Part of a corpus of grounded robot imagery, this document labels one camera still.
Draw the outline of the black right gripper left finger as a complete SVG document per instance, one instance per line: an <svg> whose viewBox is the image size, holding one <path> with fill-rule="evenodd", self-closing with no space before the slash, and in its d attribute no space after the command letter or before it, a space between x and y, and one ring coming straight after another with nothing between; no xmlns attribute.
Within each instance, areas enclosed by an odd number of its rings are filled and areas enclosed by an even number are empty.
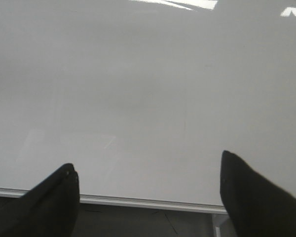
<svg viewBox="0 0 296 237"><path fill-rule="evenodd" d="M65 163L0 208L0 237L70 237L79 203L78 173Z"/></svg>

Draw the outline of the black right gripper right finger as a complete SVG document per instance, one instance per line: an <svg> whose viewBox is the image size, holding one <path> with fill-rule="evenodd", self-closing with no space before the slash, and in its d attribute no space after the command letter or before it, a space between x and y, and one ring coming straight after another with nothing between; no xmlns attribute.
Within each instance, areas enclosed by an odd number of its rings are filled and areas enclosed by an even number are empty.
<svg viewBox="0 0 296 237"><path fill-rule="evenodd" d="M224 150L220 195L239 237L296 237L296 197Z"/></svg>

